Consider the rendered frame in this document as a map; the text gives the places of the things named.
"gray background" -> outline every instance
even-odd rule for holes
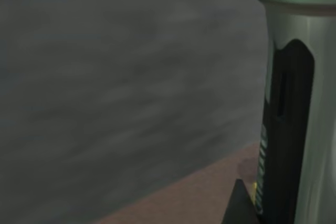
[[[91,223],[258,140],[256,0],[0,3],[0,223]]]

